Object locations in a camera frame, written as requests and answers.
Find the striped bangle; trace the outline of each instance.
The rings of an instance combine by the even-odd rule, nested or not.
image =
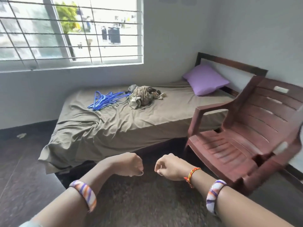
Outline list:
[[[96,195],[93,190],[87,184],[79,180],[73,181],[69,187],[75,188],[83,196],[89,207],[89,212],[92,212],[97,204]]]
[[[188,175],[188,178],[187,177],[184,177],[184,179],[189,183],[189,186],[190,186],[190,188],[193,188],[194,186],[191,184],[191,176],[192,176],[192,174],[196,171],[196,170],[199,170],[199,169],[201,169],[201,168],[199,168],[199,167],[197,167],[197,168],[193,168],[192,170],[191,170],[191,172],[189,173],[189,175]]]
[[[206,207],[207,207],[207,210],[210,211],[213,215],[217,215],[216,212],[214,211],[214,205],[218,198],[219,192],[221,191],[221,189],[224,186],[226,186],[226,182],[224,182],[223,180],[217,180],[211,186],[211,188],[207,194]]]

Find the headboard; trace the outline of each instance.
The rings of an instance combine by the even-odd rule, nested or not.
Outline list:
[[[225,59],[222,57],[216,57],[216,56],[209,55],[206,53],[198,53],[195,66],[198,66],[199,64],[201,64],[201,59],[213,61],[213,62],[216,62],[219,64],[224,64],[224,65],[232,67],[232,68],[236,68],[236,69],[239,69],[239,70],[242,70],[245,72],[252,73],[256,76],[266,76],[266,74],[268,72],[268,70],[266,70],[266,69],[258,68],[258,67],[255,67],[255,66],[252,66],[249,64],[243,64],[243,63],[240,63],[237,61],[228,60],[228,59]],[[237,92],[229,87],[226,87],[226,86],[222,87],[221,90],[225,91],[228,94],[233,95],[233,96],[237,96],[239,94],[239,92]]]

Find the green foliage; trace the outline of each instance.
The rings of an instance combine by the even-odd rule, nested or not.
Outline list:
[[[72,2],[71,4],[72,6],[75,7],[70,7],[70,6],[56,6],[58,15],[59,15],[59,19],[60,20],[77,20],[76,19],[76,15],[77,15],[77,5]],[[70,31],[72,31],[74,28],[76,28],[76,22],[68,22],[68,21],[61,21],[60,22],[63,28],[63,32],[64,33],[68,33]]]

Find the grey bed sheet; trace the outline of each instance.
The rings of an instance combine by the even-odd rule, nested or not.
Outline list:
[[[198,106],[229,102],[231,97],[221,90],[206,96],[196,96],[186,81],[153,86],[167,94],[154,100],[151,107],[132,109],[123,98],[119,105],[93,112],[95,91],[102,94],[128,89],[95,87],[70,95],[61,111],[58,123],[39,157],[46,173],[68,170],[86,160],[100,161],[108,156],[133,152],[172,138],[186,137],[191,118]],[[201,130],[217,129],[226,110],[208,112],[203,116]]]

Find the purple pillow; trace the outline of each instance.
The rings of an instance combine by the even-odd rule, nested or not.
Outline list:
[[[212,93],[216,89],[229,84],[229,81],[207,64],[194,67],[183,75],[197,96]]]

